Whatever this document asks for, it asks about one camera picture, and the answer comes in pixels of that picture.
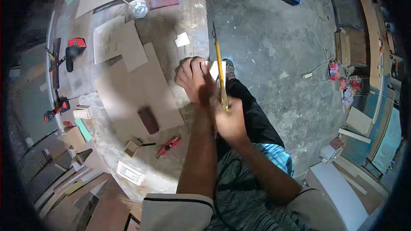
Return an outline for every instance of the red power drill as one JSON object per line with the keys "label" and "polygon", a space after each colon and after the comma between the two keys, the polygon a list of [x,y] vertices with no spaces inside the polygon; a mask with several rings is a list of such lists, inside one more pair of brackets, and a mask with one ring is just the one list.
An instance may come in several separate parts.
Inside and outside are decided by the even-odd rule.
{"label": "red power drill", "polygon": [[60,112],[66,112],[70,110],[69,100],[66,97],[60,98],[57,102],[58,106],[51,111],[47,111],[44,114],[44,121],[50,122],[54,119],[54,116]]}

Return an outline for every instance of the workbench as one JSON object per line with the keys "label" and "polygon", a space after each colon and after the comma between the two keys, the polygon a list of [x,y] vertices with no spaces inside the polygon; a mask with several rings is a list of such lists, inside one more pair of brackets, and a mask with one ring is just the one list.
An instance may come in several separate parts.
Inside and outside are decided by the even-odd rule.
{"label": "workbench", "polygon": [[[60,88],[58,94],[60,97],[74,98],[73,103],[70,102],[71,107],[75,107],[74,102],[77,102],[77,99],[80,105],[91,106],[93,118],[84,120],[84,123],[92,135],[96,151],[130,199],[142,201],[146,193],[175,193],[187,151],[193,110],[189,105],[186,93],[175,84],[173,79],[180,60],[193,56],[207,59],[209,56],[206,2],[205,0],[180,0],[179,5],[151,10],[146,17],[135,19],[141,43],[151,42],[154,45],[163,73],[185,124],[156,133],[157,145],[142,147],[138,156],[131,158],[124,152],[126,144],[117,137],[116,131],[112,128],[110,118],[98,96],[94,82],[100,74],[120,60],[121,56],[96,65],[94,63],[93,32],[96,27],[116,16],[125,15],[126,22],[133,17],[126,4],[120,4],[95,14],[91,11],[76,19],[79,1],[74,0],[66,5],[64,0],[56,0],[49,25],[47,45],[51,49],[53,40],[61,38],[60,58],[65,54],[65,47],[69,39],[84,38],[87,45],[83,55],[75,60],[73,72],[68,73],[65,67],[59,68]],[[183,32],[187,33],[190,44],[177,48],[174,40],[178,34]],[[45,61],[49,98],[53,109],[56,98],[48,72],[49,58],[47,57]],[[56,116],[56,121],[63,134],[63,121],[72,121],[73,123],[72,112]],[[181,136],[182,143],[170,151],[167,157],[157,160],[155,155],[162,143],[174,135]],[[116,173],[118,161],[145,173],[146,176],[141,186],[129,182]]]}

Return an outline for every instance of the foot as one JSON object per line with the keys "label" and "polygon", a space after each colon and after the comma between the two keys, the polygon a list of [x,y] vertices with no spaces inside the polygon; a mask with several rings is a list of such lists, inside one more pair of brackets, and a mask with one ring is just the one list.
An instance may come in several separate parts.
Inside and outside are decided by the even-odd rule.
{"label": "foot", "polygon": [[235,79],[235,73],[234,73],[234,64],[230,59],[223,59],[224,62],[226,62],[226,81]]}

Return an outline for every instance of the wooden stick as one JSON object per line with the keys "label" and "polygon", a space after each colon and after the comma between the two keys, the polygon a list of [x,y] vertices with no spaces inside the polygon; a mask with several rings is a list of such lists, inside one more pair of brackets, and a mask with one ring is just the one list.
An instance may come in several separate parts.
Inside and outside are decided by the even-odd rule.
{"label": "wooden stick", "polygon": [[131,7],[131,8],[133,8],[133,6],[129,3],[129,2],[127,2],[127,1],[125,1],[125,0],[123,0],[127,5],[129,5],[129,7]]}

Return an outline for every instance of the paper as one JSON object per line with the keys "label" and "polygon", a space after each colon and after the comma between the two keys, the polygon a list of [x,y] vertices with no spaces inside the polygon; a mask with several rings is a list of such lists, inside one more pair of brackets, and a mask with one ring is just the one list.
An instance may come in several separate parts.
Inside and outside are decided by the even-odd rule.
{"label": "paper", "polygon": [[138,170],[130,167],[129,165],[121,161],[118,161],[117,174],[136,185],[141,185],[141,182],[144,179],[143,173],[139,172]]}
{"label": "paper", "polygon": [[190,44],[190,40],[188,40],[188,36],[186,32],[181,33],[180,35],[177,36],[176,44],[177,44],[177,47],[182,47],[187,44]]}
{"label": "paper", "polygon": [[[211,77],[213,80],[217,80],[218,78],[218,62],[217,61],[205,61],[208,71],[210,72]],[[221,62],[221,67],[223,69],[223,80],[224,80],[224,87],[226,86],[226,62]]]}
{"label": "paper", "polygon": [[120,15],[98,26],[93,33],[94,63],[100,64],[120,55],[116,31],[124,25],[125,17]]}

